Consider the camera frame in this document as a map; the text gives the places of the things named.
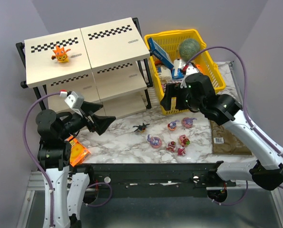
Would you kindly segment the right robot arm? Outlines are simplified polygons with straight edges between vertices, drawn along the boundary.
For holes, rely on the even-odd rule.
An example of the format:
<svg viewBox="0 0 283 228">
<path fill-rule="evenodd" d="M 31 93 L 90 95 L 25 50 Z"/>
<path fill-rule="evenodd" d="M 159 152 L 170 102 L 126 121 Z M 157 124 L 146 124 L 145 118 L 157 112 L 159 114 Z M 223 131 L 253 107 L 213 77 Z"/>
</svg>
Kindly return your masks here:
<svg viewBox="0 0 283 228">
<path fill-rule="evenodd" d="M 244 113 L 242 105 L 227 94 L 217 95 L 208 76 L 195 73 L 183 81 L 165 85 L 160 104 L 171 108 L 172 98 L 181 109 L 202 113 L 205 118 L 233 133 L 256 157 L 251 162 L 222 162 L 216 174 L 224 181 L 253 181 L 265 190 L 274 190 L 283 183 L 283 147 L 277 145 Z"/>
</svg>

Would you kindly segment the black yellow bat toy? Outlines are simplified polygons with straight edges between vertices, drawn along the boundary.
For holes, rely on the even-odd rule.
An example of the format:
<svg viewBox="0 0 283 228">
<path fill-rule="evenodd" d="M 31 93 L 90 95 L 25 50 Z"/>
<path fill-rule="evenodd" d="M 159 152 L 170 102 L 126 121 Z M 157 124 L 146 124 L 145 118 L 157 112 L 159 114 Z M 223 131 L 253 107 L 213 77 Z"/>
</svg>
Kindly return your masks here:
<svg viewBox="0 0 283 228">
<path fill-rule="evenodd" d="M 149 126 L 150 124 L 149 123 L 147 123 L 147 124 L 145 124 L 145 123 L 143 123 L 142 125 L 135 125 L 135 126 L 133 126 L 134 128 L 136 128 L 135 130 L 134 130 L 134 132 L 139 132 L 139 133 L 142 133 L 142 132 L 144 132 L 146 129 L 147 129 L 147 127 Z"/>
</svg>

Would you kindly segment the orange dragon toy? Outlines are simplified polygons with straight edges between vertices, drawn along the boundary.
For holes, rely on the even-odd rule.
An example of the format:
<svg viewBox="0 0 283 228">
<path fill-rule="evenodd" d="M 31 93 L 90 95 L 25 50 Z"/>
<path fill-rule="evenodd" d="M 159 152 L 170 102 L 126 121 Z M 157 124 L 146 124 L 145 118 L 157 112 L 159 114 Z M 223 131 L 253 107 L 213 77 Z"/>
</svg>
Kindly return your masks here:
<svg viewBox="0 0 283 228">
<path fill-rule="evenodd" d="M 64 49 L 64 47 L 56 46 L 56 49 L 53 50 L 54 55 L 51 56 L 52 60 L 57 60 L 59 63 L 66 63 L 69 62 L 69 58 L 67 55 L 67 52 L 69 52 L 71 49 Z"/>
</svg>

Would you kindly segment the purple bunny donut toy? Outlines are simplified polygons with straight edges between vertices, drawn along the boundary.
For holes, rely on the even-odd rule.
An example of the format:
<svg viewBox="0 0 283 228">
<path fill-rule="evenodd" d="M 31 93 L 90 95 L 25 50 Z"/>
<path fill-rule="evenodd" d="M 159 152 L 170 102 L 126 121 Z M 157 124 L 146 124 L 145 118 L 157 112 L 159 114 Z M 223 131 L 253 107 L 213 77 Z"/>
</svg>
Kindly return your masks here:
<svg viewBox="0 0 283 228">
<path fill-rule="evenodd" d="M 160 148 L 161 145 L 162 145 L 161 139 L 159 137 L 156 137 L 156 136 L 152 137 L 152 136 L 148 135 L 147 141 L 149 142 L 150 146 L 152 148 L 155 148 L 155 149 Z"/>
</svg>

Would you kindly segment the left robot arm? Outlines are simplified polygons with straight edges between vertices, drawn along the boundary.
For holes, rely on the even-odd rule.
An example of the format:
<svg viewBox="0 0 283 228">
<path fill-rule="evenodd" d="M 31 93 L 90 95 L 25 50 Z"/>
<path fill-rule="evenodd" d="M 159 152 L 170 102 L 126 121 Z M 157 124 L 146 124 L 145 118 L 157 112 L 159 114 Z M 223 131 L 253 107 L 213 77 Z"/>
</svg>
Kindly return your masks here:
<svg viewBox="0 0 283 228">
<path fill-rule="evenodd" d="M 80 228 L 80 211 L 88 186 L 96 186 L 91 165 L 70 167 L 72 145 L 68 138 L 77 136 L 84 127 L 102 135 L 115 121 L 114 116 L 98 116 L 101 104 L 84 102 L 81 114 L 41 111 L 36 117 L 40 135 L 38 161 L 44 170 L 45 228 Z"/>
</svg>

